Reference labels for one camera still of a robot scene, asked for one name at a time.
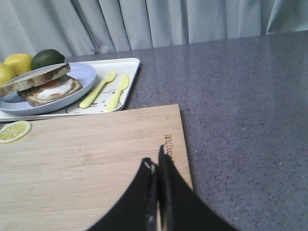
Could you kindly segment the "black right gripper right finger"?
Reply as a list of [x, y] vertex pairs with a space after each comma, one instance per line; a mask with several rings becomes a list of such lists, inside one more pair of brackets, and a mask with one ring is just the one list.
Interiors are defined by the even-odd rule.
[[158, 198], [163, 231], [235, 231], [193, 192], [163, 145], [158, 154]]

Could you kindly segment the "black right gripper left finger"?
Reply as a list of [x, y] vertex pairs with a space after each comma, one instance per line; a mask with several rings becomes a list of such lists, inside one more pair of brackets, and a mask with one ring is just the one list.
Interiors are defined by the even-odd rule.
[[126, 191], [90, 231], [157, 230], [157, 165], [144, 158]]

